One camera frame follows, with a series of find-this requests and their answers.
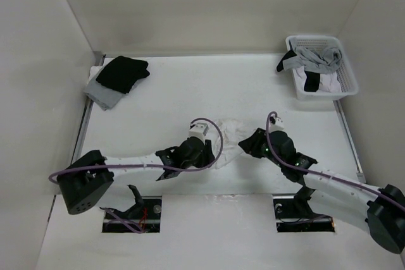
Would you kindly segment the white tank top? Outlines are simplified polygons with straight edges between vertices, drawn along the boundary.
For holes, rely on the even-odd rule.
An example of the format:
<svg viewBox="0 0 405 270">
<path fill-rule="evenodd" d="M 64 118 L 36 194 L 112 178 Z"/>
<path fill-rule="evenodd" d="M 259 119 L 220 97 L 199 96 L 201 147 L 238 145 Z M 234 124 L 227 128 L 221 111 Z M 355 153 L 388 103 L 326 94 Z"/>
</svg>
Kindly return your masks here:
<svg viewBox="0 0 405 270">
<path fill-rule="evenodd" d="M 236 119 L 219 119 L 215 123 L 223 135 L 223 148 L 213 167 L 220 169 L 242 154 L 243 150 L 238 143 L 249 136 L 252 128 L 243 121 Z"/>
</svg>

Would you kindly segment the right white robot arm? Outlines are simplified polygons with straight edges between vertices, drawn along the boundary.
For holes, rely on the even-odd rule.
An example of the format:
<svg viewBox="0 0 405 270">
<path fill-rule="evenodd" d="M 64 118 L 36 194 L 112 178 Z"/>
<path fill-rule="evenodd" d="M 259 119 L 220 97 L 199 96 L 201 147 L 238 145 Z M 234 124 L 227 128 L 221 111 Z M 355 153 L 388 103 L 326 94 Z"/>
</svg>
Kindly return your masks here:
<svg viewBox="0 0 405 270">
<path fill-rule="evenodd" d="M 383 249 L 404 251 L 404 194 L 399 188 L 379 188 L 325 170 L 316 159 L 296 151 L 283 131 L 258 128 L 238 145 L 252 157 L 270 160 L 288 180 L 300 184 L 293 202 L 298 215 L 342 220 L 368 233 Z"/>
</svg>

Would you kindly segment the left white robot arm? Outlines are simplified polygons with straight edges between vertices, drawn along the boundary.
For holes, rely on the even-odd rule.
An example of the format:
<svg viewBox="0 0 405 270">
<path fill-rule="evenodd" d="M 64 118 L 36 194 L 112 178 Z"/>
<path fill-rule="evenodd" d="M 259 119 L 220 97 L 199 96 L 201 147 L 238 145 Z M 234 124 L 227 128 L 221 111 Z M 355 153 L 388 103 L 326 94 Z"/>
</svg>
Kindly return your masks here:
<svg viewBox="0 0 405 270">
<path fill-rule="evenodd" d="M 179 146 L 159 150 L 144 157 L 126 159 L 103 156 L 100 150 L 91 150 L 63 171 L 50 176 L 61 191 L 68 214 L 77 215 L 92 207 L 114 208 L 111 203 L 101 203 L 108 189 L 119 176 L 129 180 L 136 169 L 161 169 L 158 181 L 177 177 L 183 172 L 199 172 L 218 162 L 222 150 L 213 154 L 208 139 L 189 136 Z"/>
</svg>

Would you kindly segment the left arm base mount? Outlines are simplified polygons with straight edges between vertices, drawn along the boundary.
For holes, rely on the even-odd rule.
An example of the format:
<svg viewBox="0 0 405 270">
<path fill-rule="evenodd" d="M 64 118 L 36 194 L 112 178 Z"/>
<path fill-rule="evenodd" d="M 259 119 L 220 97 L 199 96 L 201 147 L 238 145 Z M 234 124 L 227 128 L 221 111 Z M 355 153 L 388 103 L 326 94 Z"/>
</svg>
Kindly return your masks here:
<svg viewBox="0 0 405 270">
<path fill-rule="evenodd" d="M 143 196 L 134 185 L 110 188 L 100 200 L 103 233 L 159 233 L 162 197 Z"/>
</svg>

